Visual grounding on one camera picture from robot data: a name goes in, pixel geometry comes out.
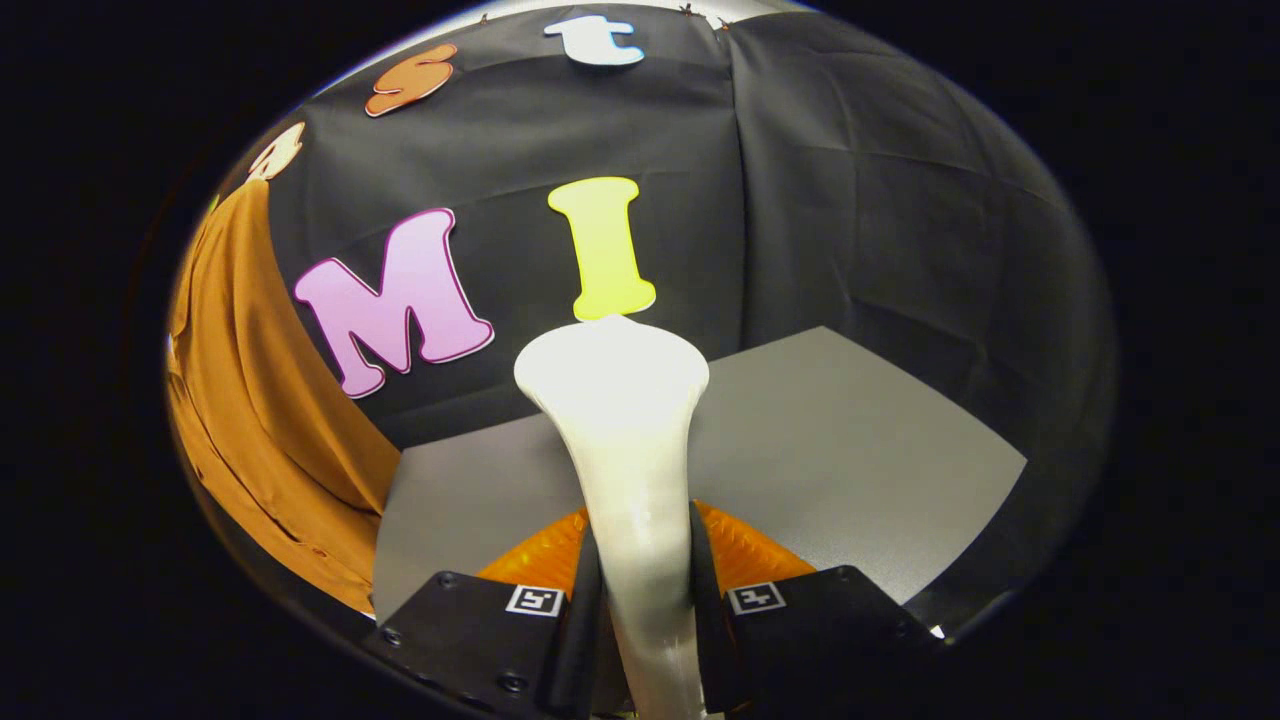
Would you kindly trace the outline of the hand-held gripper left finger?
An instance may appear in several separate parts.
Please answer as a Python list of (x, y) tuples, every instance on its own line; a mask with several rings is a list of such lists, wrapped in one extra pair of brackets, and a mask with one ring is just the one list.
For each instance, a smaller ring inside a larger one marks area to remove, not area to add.
[(579, 509), (483, 574), (438, 571), (362, 642), (434, 719), (588, 719), (604, 625), (602, 565)]

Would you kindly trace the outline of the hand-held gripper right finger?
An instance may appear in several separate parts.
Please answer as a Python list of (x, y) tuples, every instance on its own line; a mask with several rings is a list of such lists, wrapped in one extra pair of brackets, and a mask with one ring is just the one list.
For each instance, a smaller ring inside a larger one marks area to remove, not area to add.
[(854, 566), (818, 570), (726, 511), (690, 505), (707, 710), (890, 716), (945, 641)]

